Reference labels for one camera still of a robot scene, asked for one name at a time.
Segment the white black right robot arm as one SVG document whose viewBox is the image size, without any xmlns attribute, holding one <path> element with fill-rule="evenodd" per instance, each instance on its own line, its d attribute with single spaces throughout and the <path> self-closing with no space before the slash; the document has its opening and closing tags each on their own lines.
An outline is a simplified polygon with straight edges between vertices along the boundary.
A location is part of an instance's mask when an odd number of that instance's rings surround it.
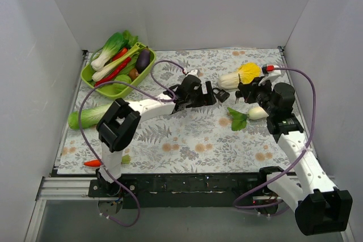
<svg viewBox="0 0 363 242">
<path fill-rule="evenodd" d="M 287 171 L 268 167 L 260 170 L 257 190 L 266 196 L 276 193 L 293 210 L 297 226 L 306 236 L 345 231 L 352 196 L 348 190 L 338 189 L 308 150 L 304 129 L 293 113 L 294 88 L 257 77 L 249 84 L 239 83 L 236 96 L 249 104 L 258 103 L 268 113 L 268 131 L 299 179 L 294 182 Z"/>
</svg>

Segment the spare black headed keys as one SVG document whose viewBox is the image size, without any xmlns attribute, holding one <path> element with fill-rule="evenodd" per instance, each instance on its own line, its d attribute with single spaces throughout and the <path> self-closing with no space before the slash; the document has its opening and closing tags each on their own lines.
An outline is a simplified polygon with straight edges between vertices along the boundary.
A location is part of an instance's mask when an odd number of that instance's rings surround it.
<svg viewBox="0 0 363 242">
<path fill-rule="evenodd" d="M 239 102 L 239 99 L 243 98 L 243 95 L 240 91 L 235 92 L 235 103 L 237 104 Z"/>
</svg>

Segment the black padlock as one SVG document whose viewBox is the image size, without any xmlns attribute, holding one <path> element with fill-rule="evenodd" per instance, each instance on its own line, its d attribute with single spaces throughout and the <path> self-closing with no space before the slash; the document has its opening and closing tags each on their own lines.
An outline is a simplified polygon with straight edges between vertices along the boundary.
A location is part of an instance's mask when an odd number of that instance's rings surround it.
<svg viewBox="0 0 363 242">
<path fill-rule="evenodd" d="M 217 87 L 213 88 L 213 93 L 214 93 L 215 98 L 220 103 L 224 103 L 230 97 L 230 94 L 228 92 L 226 92 L 223 89 L 217 88 Z"/>
</svg>

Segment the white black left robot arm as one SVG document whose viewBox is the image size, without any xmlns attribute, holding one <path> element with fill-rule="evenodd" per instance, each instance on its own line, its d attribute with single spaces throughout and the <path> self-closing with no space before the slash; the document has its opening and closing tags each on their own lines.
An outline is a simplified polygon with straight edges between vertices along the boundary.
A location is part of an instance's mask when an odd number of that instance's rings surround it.
<svg viewBox="0 0 363 242">
<path fill-rule="evenodd" d="M 98 186 L 110 197 L 116 196 L 121 189 L 119 178 L 122 175 L 121 161 L 123 150 L 131 143 L 139 123 L 153 118 L 171 115 L 188 108 L 214 105 L 217 101 L 210 81 L 206 81 L 203 93 L 199 77 L 188 74 L 181 84 L 171 87 L 172 93 L 165 91 L 156 99 L 127 102 L 115 100 L 97 124 L 96 129 L 102 147 L 101 166 L 97 170 Z"/>
</svg>

